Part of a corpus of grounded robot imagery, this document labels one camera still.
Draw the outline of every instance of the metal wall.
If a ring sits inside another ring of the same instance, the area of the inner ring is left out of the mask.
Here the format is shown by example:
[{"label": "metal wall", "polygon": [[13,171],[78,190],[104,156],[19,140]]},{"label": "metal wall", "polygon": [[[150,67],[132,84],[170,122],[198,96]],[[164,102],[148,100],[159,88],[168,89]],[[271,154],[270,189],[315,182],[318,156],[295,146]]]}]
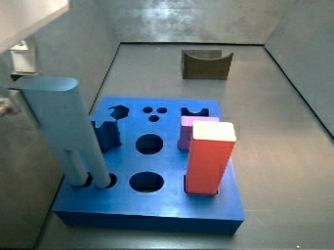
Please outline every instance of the metal wall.
[{"label": "metal wall", "polygon": [[[104,1],[74,1],[69,13],[33,35],[39,69],[44,75],[79,79],[87,106],[119,47],[104,9]],[[11,69],[7,52],[0,55],[1,86],[11,87]],[[31,247],[61,172],[36,132],[16,129],[11,117],[0,118],[0,148],[0,248]]]},{"label": "metal wall", "polygon": [[295,0],[108,1],[123,42],[263,44]]},{"label": "metal wall", "polygon": [[334,2],[299,0],[266,49],[334,135]]}]

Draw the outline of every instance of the gray floor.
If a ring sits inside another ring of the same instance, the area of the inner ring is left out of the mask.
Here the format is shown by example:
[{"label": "gray floor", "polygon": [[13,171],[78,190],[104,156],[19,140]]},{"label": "gray floor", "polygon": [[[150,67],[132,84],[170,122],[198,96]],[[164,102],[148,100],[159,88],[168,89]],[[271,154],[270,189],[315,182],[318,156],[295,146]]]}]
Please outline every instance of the gray floor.
[{"label": "gray floor", "polygon": [[[228,80],[183,80],[183,49],[234,52]],[[333,141],[262,47],[122,45],[103,96],[220,102],[236,126],[234,162],[247,220],[231,237],[69,228],[49,213],[37,249],[334,248]]]}]

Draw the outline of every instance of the blue block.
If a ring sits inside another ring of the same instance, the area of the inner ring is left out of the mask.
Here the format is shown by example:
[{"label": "blue block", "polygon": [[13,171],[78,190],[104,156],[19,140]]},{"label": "blue block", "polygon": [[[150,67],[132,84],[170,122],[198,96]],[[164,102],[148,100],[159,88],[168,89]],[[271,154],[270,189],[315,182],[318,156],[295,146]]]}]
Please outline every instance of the blue block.
[{"label": "blue block", "polygon": [[196,115],[207,108],[204,115],[222,120],[219,103],[107,97],[94,119],[107,120],[118,105],[128,109],[118,119],[122,145],[103,154],[116,184],[74,187],[65,179],[53,212],[72,226],[234,234],[245,212],[232,161],[218,194],[186,194],[188,153],[178,150],[183,108]]}]

